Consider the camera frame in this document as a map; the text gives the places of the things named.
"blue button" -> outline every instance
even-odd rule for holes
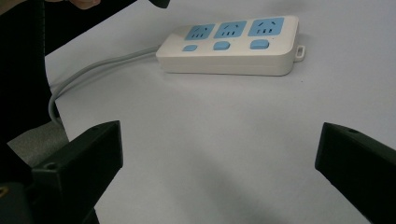
[[[250,43],[251,49],[268,49],[268,46],[270,46],[270,43],[266,39],[253,40]]]
[[[230,48],[230,42],[228,41],[219,41],[213,46],[213,50],[226,50]]]
[[[188,45],[184,47],[183,51],[195,51],[198,48],[196,45]]]

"power cord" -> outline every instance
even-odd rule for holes
[[[141,56],[146,55],[146,54],[154,53],[159,48],[160,48],[160,46],[157,46],[157,47],[153,47],[153,48],[143,49],[143,50],[140,50],[140,51],[137,51],[137,52],[134,52],[134,53],[130,53],[130,54],[127,54],[125,56],[103,60],[101,62],[97,62],[97,63],[93,63],[91,65],[88,65],[85,68],[79,70],[73,76],[71,76],[70,78],[65,80],[59,87],[57,87],[55,89],[55,91],[53,92],[52,96],[50,97],[50,99],[49,99],[49,108],[48,108],[50,119],[54,123],[56,123],[57,125],[63,127],[62,123],[55,116],[55,112],[54,112],[55,101],[56,101],[56,99],[58,99],[59,94],[64,90],[64,88],[67,87],[74,80],[76,80],[78,77],[81,77],[82,75],[84,75],[85,73],[91,71],[94,68],[97,68],[97,67],[100,67],[100,66],[103,66],[103,65],[106,65],[106,64],[110,64],[110,63],[120,63],[120,62],[123,62],[123,61],[131,60],[133,58],[141,57]]]

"electrical outlet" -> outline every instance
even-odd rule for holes
[[[305,56],[298,32],[295,16],[187,25],[176,28],[156,56],[169,73],[284,76]]]
[[[219,27],[214,38],[238,37],[245,29],[246,21],[224,22]]]
[[[215,27],[215,24],[196,25],[193,26],[186,35],[186,40],[207,39]]]
[[[283,18],[255,20],[251,25],[248,36],[279,35],[283,21]]]

